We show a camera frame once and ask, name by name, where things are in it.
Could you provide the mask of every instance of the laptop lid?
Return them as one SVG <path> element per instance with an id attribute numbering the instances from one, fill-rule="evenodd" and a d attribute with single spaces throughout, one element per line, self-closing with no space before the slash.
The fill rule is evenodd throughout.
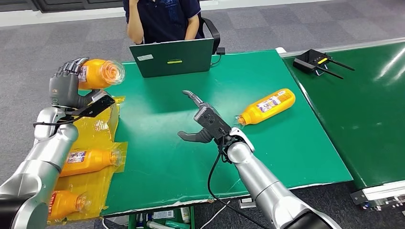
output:
<path id="1" fill-rule="evenodd" d="M 210 69 L 213 38 L 174 41 L 129 47 L 145 78 Z"/>

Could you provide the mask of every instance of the bottle on shelf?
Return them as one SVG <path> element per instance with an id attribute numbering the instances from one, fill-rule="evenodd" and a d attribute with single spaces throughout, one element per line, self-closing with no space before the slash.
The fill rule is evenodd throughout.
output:
<path id="1" fill-rule="evenodd" d="M 119 150 L 86 150 L 70 152 L 60 177 L 99 171 L 107 166 L 120 166 L 122 154 Z"/>
<path id="2" fill-rule="evenodd" d="M 78 195 L 70 191 L 54 191 L 48 206 L 48 221 L 61 220 L 73 212 L 84 212 L 90 206 L 85 193 Z"/>

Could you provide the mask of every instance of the person's arm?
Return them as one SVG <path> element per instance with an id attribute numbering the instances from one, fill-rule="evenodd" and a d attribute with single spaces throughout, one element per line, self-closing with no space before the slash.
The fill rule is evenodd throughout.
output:
<path id="1" fill-rule="evenodd" d="M 200 26 L 198 13 L 201 11 L 198 0 L 179 0 L 181 9 L 184 15 L 188 18 L 189 25 L 187 26 L 185 40 L 194 40 Z"/>
<path id="2" fill-rule="evenodd" d="M 143 39 L 143 28 L 138 12 L 138 0 L 129 0 L 128 37 L 135 43 L 141 44 Z"/>
<path id="3" fill-rule="evenodd" d="M 187 26 L 186 30 L 186 37 L 185 40 L 194 40 L 195 36 L 197 35 L 198 28 L 200 26 L 200 19 L 198 15 L 194 15 L 192 18 L 189 18 L 189 25 Z"/>

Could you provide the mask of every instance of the robotic arm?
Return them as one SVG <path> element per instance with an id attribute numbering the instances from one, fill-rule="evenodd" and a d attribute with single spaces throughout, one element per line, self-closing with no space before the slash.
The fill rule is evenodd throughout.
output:
<path id="1" fill-rule="evenodd" d="M 49 198 L 78 137 L 73 121 L 83 116 L 95 117 L 115 102 L 104 90 L 92 90 L 86 96 L 78 94 L 78 75 L 87 60 L 67 62 L 51 78 L 52 107 L 39 113 L 32 149 L 0 186 L 1 228 L 45 228 Z"/>
<path id="2" fill-rule="evenodd" d="M 198 106 L 194 120 L 202 126 L 202 130 L 196 134 L 179 131 L 179 137 L 184 141 L 201 143 L 214 139 L 223 161 L 235 165 L 252 199 L 277 229 L 341 229 L 332 218 L 311 208 L 290 192 L 253 155 L 255 148 L 240 129 L 231 128 L 211 105 L 192 92 L 183 93 Z"/>

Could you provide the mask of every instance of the black chair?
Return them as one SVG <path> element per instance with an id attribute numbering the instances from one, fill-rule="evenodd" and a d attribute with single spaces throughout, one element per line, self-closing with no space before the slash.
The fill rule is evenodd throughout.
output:
<path id="1" fill-rule="evenodd" d="M 214 38 L 214 46 L 213 46 L 213 55 L 214 55 L 219 46 L 219 43 L 221 42 L 221 36 L 219 35 L 218 30 L 216 29 L 215 25 L 211 20 L 201 17 L 201 12 L 198 13 L 198 18 L 200 19 L 200 27 L 198 28 L 198 33 L 201 36 L 205 37 L 203 31 L 203 26 L 205 23 L 207 25 L 208 30 L 210 31 L 211 35 Z"/>

